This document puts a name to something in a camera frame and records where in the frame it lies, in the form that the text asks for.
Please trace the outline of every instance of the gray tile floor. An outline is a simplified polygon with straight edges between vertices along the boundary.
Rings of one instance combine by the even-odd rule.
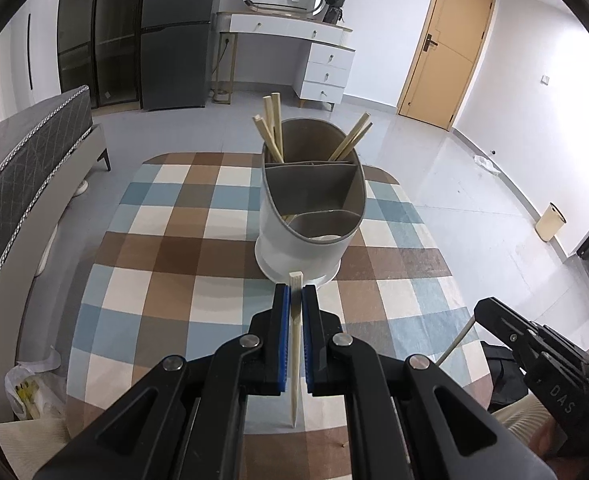
[[[251,117],[262,94],[236,92],[233,104],[130,111],[95,118],[106,133],[113,170],[98,163],[90,189],[72,200],[50,260],[34,281],[19,349],[21,360],[43,358],[50,345],[66,364],[92,260],[121,195],[139,165],[167,152],[259,152]],[[284,98],[284,118],[323,118],[348,131],[364,108],[341,104],[331,113]],[[473,309],[495,296],[523,316],[551,325],[589,346],[589,285],[576,257],[562,263],[533,229],[533,220],[498,179],[473,162],[454,136],[429,124],[367,110],[373,127],[358,146],[363,163],[394,175],[417,206],[463,299]],[[482,338],[492,337],[480,330]]]

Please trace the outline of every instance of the screw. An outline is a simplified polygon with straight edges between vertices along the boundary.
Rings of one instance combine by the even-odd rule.
[[[409,363],[415,370],[425,370],[430,366],[430,359],[425,355],[414,354],[411,356]]]
[[[183,368],[184,359],[180,355],[169,355],[163,360],[163,369],[167,372],[176,372]]]
[[[352,345],[352,336],[345,332],[337,332],[332,336],[332,342],[337,346],[350,346]]]
[[[261,339],[254,334],[246,334],[239,339],[239,344],[244,348],[255,348],[255,346],[258,346],[259,341],[261,341]]]

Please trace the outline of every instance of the white drawer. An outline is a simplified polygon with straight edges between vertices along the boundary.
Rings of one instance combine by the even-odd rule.
[[[355,53],[336,46],[313,43],[308,61],[350,70]]]
[[[266,16],[265,14],[233,14],[230,19],[230,32],[255,32],[273,36],[289,36],[287,18]]]
[[[308,99],[309,101],[340,103],[343,97],[343,88],[304,81],[301,90],[297,93],[301,99]]]
[[[320,63],[308,63],[303,79],[315,83],[324,83],[345,88],[348,84],[349,75],[350,72],[348,72],[348,70],[343,70],[342,68],[335,68]]]
[[[304,40],[341,44],[343,30],[308,20],[288,20],[288,36]]]

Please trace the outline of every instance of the dark gray refrigerator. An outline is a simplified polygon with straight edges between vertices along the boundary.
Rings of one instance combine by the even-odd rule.
[[[140,64],[145,110],[206,105],[219,1],[143,0]]]

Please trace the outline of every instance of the plastic bag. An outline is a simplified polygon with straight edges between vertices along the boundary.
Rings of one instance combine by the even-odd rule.
[[[6,396],[19,420],[63,418],[65,380],[50,372],[61,366],[54,348],[44,361],[18,362],[5,377]]]
[[[475,155],[475,164],[481,166],[484,170],[489,171],[492,174],[499,175],[501,171],[497,168],[489,158],[485,158],[481,155]]]

